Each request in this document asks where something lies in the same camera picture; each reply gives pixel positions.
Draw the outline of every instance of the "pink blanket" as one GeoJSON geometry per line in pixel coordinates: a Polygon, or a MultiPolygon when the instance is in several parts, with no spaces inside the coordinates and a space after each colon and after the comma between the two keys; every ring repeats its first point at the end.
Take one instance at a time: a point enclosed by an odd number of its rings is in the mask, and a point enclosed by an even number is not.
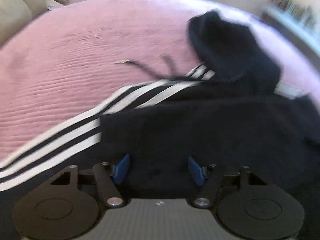
{"type": "Polygon", "coordinates": [[[0,50],[0,167],[29,140],[96,106],[118,88],[152,80],[127,65],[133,59],[168,74],[168,53],[181,74],[198,64],[187,21],[217,8],[251,26],[261,47],[320,107],[320,79],[308,60],[278,32],[238,9],[204,0],[89,0],[48,12],[0,50]]]}

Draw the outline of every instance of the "blue gripper pad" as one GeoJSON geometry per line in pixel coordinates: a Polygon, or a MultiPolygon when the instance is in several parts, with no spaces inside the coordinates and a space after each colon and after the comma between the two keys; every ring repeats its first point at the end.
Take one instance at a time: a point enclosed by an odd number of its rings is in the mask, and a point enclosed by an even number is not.
{"type": "Polygon", "coordinates": [[[113,183],[115,185],[120,185],[126,176],[130,167],[130,155],[127,154],[124,158],[117,164],[115,172],[112,176],[113,183]]]}
{"type": "Polygon", "coordinates": [[[188,158],[188,170],[198,187],[202,187],[205,184],[205,177],[203,175],[202,168],[190,156],[188,158]]]}

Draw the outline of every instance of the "circular plate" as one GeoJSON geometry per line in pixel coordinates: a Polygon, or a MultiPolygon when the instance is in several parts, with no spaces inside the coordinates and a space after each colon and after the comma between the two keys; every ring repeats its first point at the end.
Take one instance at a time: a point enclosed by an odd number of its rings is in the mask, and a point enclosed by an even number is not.
{"type": "Polygon", "coordinates": [[[298,201],[277,186],[249,186],[226,196],[217,215],[232,233],[255,240],[295,236],[304,221],[298,201]]]}
{"type": "Polygon", "coordinates": [[[99,217],[94,198],[72,190],[65,194],[27,195],[12,211],[19,233],[31,239],[67,240],[87,232],[99,217]]]}

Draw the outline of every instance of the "screw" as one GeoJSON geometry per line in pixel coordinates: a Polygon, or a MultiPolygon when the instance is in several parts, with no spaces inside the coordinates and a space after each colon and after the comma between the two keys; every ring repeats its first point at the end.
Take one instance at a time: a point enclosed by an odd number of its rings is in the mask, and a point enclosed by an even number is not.
{"type": "Polygon", "coordinates": [[[218,166],[217,164],[212,163],[212,164],[209,165],[209,168],[215,168],[217,166],[218,166]]]}
{"type": "Polygon", "coordinates": [[[119,206],[123,203],[123,200],[122,198],[119,198],[119,197],[111,197],[107,200],[107,203],[110,206],[119,206]]]}
{"type": "Polygon", "coordinates": [[[199,207],[206,207],[210,205],[210,200],[205,197],[200,197],[195,200],[195,204],[199,207]]]}

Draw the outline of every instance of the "beige armchair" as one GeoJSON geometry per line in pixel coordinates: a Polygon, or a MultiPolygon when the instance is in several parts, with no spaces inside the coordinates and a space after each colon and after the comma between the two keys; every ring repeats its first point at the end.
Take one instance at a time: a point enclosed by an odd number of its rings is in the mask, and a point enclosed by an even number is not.
{"type": "Polygon", "coordinates": [[[0,0],[0,46],[46,10],[45,0],[0,0]]]}

